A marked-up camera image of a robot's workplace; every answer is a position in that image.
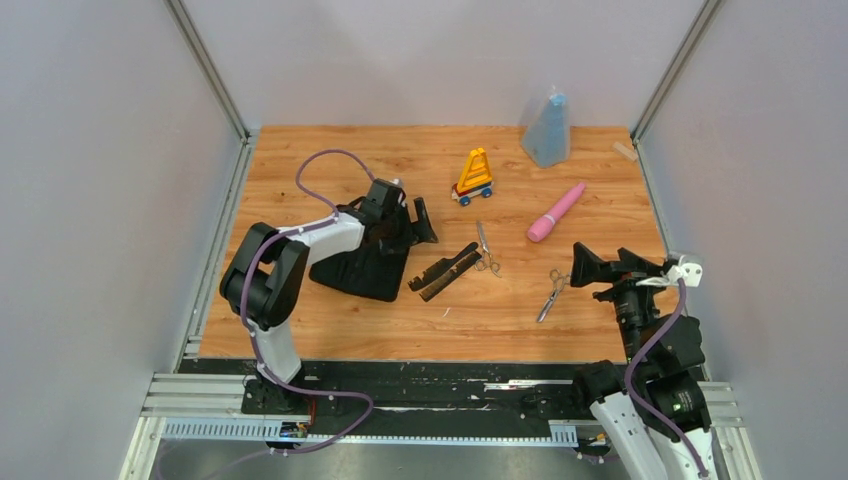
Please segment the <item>blue item in plastic bag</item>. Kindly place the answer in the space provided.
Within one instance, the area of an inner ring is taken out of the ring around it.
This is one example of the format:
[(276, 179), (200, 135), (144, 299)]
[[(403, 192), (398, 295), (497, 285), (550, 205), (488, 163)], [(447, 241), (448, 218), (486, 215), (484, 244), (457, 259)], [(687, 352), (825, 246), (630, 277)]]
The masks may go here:
[(551, 85), (530, 99), (520, 119), (520, 145), (539, 168), (566, 161), (571, 152), (570, 105), (567, 96)]

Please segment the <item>silver hair scissors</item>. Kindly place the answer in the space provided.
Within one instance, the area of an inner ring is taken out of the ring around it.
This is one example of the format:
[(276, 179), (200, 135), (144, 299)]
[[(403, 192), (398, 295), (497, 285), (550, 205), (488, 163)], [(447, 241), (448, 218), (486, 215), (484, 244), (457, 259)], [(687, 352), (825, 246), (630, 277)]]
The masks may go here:
[(476, 261), (475, 269), (477, 271), (490, 271), (497, 278), (501, 278), (502, 275), (500, 273), (501, 265), (495, 260), (493, 257), (488, 242), (486, 238), (486, 234), (484, 231), (483, 223), (480, 220), (476, 221), (476, 229), (479, 237), (480, 247), (482, 248), (481, 258)]

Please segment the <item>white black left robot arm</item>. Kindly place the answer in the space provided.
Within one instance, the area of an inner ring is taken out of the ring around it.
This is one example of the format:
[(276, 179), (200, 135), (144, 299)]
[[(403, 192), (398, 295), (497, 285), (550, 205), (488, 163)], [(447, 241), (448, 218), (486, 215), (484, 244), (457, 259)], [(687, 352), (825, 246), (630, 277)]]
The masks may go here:
[(306, 279), (370, 300), (397, 299), (413, 246), (437, 243), (426, 203), (382, 179), (366, 195), (336, 205), (329, 218), (296, 227), (252, 225), (227, 267), (220, 295), (247, 328), (268, 400), (298, 411), (306, 386), (290, 317)]

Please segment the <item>black straight comb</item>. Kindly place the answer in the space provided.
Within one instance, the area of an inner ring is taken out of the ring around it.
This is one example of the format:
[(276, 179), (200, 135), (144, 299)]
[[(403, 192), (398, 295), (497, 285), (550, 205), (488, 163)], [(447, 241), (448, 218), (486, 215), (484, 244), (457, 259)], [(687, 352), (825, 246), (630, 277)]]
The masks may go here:
[(426, 286), (419, 294), (420, 298), (425, 302), (429, 302), (447, 288), (453, 281), (458, 279), (463, 273), (472, 268), (481, 258), (482, 255), (478, 251), (473, 251), (466, 255), (451, 266), (445, 273), (441, 274), (430, 285)]

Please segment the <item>black zippered tool case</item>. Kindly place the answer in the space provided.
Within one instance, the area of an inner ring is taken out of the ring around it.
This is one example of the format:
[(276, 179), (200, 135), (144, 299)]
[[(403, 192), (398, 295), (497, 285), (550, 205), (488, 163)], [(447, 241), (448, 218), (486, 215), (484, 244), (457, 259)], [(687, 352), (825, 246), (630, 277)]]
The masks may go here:
[(383, 240), (354, 246), (353, 241), (350, 236), (316, 237), (310, 245), (309, 278), (344, 294), (394, 302), (412, 246)]

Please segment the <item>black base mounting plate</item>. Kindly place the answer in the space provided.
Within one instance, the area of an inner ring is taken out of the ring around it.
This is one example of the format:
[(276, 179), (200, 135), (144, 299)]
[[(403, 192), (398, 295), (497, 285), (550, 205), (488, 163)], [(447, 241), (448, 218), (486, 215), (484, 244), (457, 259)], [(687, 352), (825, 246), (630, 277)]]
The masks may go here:
[(335, 434), (367, 405), (356, 435), (531, 438), (551, 420), (594, 421), (569, 363), (307, 360), (290, 392), (246, 378), (241, 410), (301, 415), (312, 433)]

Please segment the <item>yellow toy block car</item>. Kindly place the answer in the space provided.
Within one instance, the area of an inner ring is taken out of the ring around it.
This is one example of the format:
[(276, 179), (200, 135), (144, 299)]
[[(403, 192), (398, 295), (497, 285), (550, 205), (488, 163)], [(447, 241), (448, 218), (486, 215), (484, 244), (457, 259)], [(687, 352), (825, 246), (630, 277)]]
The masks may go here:
[(477, 148), (469, 152), (459, 180), (452, 186), (451, 197), (461, 206), (468, 206), (472, 199), (493, 195), (493, 175), (487, 152)]

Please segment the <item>black handled comb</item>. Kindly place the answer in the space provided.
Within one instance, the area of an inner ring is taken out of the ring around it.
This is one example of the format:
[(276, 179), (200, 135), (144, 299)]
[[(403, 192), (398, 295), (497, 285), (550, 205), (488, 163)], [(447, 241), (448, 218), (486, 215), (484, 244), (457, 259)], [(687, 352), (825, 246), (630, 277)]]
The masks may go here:
[(448, 272), (460, 260), (464, 259), (472, 252), (474, 252), (478, 248), (478, 246), (479, 244), (477, 242), (470, 242), (455, 256), (451, 258), (441, 258), (437, 260), (433, 265), (425, 269), (421, 275), (414, 277), (408, 282), (410, 290), (413, 292), (417, 292), (431, 285), (443, 274)]

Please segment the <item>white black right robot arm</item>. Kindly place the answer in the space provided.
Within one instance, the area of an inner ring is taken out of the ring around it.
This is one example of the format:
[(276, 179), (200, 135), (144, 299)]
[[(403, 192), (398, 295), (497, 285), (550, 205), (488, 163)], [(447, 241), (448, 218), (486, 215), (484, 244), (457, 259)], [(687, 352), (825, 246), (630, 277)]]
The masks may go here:
[(571, 403), (600, 423), (633, 479), (715, 474), (712, 420), (694, 373), (705, 362), (700, 321), (683, 312), (703, 275), (693, 255), (655, 263), (621, 248), (604, 260), (581, 242), (573, 246), (570, 285), (604, 285), (592, 296), (613, 305), (627, 361), (582, 366)]

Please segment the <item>pink cylindrical device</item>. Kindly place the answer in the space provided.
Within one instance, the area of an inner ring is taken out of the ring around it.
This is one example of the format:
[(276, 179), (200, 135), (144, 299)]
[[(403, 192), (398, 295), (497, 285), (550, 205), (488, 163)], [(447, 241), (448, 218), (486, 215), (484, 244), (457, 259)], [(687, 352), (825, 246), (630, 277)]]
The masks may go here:
[(569, 189), (546, 213), (541, 215), (527, 230), (526, 236), (532, 242), (541, 242), (550, 235), (556, 224), (580, 199), (586, 189), (586, 183), (580, 182)]

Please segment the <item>small beige tape piece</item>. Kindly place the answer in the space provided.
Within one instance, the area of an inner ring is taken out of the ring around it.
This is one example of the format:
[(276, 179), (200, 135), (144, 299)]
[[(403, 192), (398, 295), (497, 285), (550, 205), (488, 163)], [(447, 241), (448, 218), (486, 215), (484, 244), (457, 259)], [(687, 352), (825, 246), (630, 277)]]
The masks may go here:
[(639, 160), (639, 155), (632, 146), (625, 145), (621, 142), (614, 142), (612, 144), (612, 150), (631, 162), (637, 162)]

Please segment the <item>silver thinning scissors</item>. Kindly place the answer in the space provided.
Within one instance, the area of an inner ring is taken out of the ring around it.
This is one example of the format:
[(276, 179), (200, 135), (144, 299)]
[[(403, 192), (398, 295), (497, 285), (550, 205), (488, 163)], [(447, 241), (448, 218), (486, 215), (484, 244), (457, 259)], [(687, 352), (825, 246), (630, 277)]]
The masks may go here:
[(550, 313), (553, 306), (555, 305), (558, 297), (564, 291), (564, 289), (569, 285), (569, 275), (564, 274), (562, 271), (560, 271), (557, 268), (554, 268), (549, 272), (549, 278), (552, 282), (552, 288), (551, 288), (551, 291), (550, 291), (543, 307), (541, 308), (539, 314), (537, 315), (537, 318), (536, 318), (537, 323), (542, 323), (547, 318), (548, 314)]

